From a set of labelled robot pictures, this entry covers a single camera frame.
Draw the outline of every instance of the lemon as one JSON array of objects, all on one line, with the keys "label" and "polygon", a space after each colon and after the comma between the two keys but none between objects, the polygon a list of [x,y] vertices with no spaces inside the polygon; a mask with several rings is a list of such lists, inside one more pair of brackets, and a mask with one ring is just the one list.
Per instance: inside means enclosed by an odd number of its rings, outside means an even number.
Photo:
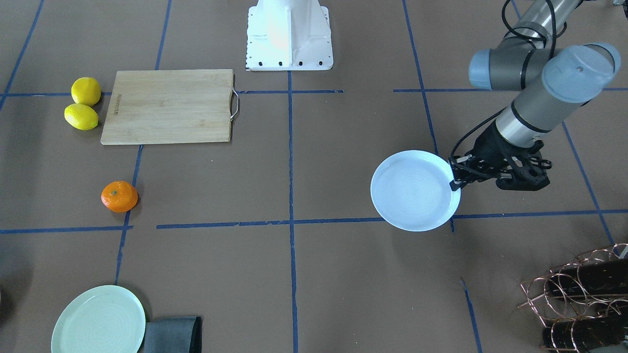
[{"label": "lemon", "polygon": [[74,103],[92,106],[100,100],[100,84],[93,77],[81,77],[72,84]]},{"label": "lemon", "polygon": [[65,120],[79,130],[91,130],[98,125],[98,114],[85,104],[74,103],[65,108]]}]

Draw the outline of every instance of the white plate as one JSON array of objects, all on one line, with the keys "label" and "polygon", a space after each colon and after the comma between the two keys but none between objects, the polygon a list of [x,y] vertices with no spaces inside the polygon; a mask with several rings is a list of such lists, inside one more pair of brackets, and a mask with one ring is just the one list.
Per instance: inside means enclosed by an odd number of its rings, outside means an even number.
[{"label": "white plate", "polygon": [[371,200],[388,223],[421,232],[441,226],[460,203],[452,191],[452,169],[445,160],[425,151],[403,151],[386,158],[371,180]]},{"label": "white plate", "polygon": [[137,297],[120,286],[92,288],[65,308],[52,333],[52,353],[137,353],[146,316]]}]

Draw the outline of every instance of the wooden cutting board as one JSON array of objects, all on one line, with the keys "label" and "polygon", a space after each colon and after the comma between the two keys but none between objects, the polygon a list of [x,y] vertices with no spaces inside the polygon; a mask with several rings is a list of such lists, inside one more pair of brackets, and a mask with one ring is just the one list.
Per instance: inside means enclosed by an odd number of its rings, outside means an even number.
[{"label": "wooden cutting board", "polygon": [[234,73],[118,71],[102,144],[227,142]]}]

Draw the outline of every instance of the dark gray cloth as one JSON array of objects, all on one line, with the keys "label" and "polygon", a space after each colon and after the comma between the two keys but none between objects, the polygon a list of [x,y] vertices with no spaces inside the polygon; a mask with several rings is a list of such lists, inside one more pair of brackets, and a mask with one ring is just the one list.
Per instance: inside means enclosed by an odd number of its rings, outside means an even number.
[{"label": "dark gray cloth", "polygon": [[200,353],[200,317],[170,317],[146,324],[144,353]]}]

